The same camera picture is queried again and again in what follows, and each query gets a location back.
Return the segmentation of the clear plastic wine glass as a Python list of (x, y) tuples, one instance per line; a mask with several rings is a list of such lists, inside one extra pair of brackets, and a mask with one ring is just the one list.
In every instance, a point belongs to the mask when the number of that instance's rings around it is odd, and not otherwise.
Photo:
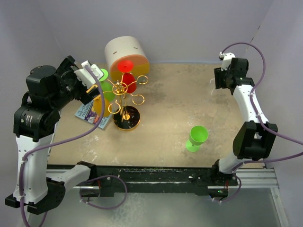
[(214, 84), (214, 86), (213, 86), (213, 89), (211, 90), (211, 92), (210, 92), (210, 95), (213, 95), (213, 92), (214, 92), (214, 90), (215, 90), (215, 79), (214, 78), (212, 78), (210, 81), (209, 81), (209, 83), (210, 84)]

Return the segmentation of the orange wine glass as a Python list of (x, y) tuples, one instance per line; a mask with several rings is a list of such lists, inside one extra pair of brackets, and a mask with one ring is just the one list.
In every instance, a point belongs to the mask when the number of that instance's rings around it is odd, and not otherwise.
[(103, 117), (108, 117), (110, 115), (110, 112), (108, 110), (110, 102), (106, 98), (104, 100), (105, 100), (105, 108), (102, 105), (101, 95), (93, 99), (92, 111), (94, 111), (97, 114), (97, 116), (101, 116), (103, 110), (105, 110)]

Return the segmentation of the red wine glass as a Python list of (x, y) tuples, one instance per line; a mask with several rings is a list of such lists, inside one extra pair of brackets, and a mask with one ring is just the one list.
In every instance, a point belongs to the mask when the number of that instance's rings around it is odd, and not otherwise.
[(131, 73), (134, 64), (130, 60), (122, 60), (118, 63), (118, 70), (122, 72), (121, 82), (127, 87), (127, 93), (131, 94), (137, 89), (136, 79)]

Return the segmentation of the gold wine glass rack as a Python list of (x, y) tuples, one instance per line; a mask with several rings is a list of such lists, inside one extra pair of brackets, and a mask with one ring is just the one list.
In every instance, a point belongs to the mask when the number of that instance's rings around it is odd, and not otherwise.
[[(136, 85), (145, 85), (149, 79), (145, 75), (140, 75), (136, 79)], [(127, 93), (127, 87), (124, 87), (121, 79), (117, 82), (109, 80), (113, 87), (112, 92), (115, 94), (115, 98), (110, 102), (108, 110), (112, 114), (113, 122), (116, 127), (122, 131), (131, 131), (135, 129), (140, 123), (140, 113), (135, 108), (136, 105), (142, 105), (145, 102), (145, 98), (141, 94), (135, 94), (134, 92)]]

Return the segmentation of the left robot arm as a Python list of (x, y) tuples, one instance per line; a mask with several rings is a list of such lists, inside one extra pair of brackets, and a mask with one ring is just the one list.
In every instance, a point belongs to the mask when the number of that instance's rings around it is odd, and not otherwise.
[(74, 186), (96, 183), (96, 166), (84, 161), (54, 177), (47, 177), (46, 172), (60, 111), (72, 100), (92, 101), (99, 94), (97, 82), (103, 76), (97, 65), (86, 61), (78, 67), (72, 56), (59, 67), (43, 65), (30, 71), (28, 90), (14, 113), (18, 176), (15, 191), (5, 199), (7, 206), (43, 214), (58, 207)]

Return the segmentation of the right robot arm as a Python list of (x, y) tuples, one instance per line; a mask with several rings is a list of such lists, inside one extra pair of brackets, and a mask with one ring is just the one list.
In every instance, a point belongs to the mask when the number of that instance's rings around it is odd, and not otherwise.
[(253, 91), (255, 83), (247, 77), (248, 60), (237, 58), (233, 53), (221, 53), (219, 59), (222, 65), (214, 69), (215, 88), (230, 90), (244, 123), (233, 140), (231, 154), (217, 160), (218, 169), (210, 174), (211, 181), (216, 185), (223, 184), (227, 174), (232, 174), (241, 163), (268, 158), (276, 136), (263, 127), (278, 131), (277, 125), (271, 124), (260, 108)]

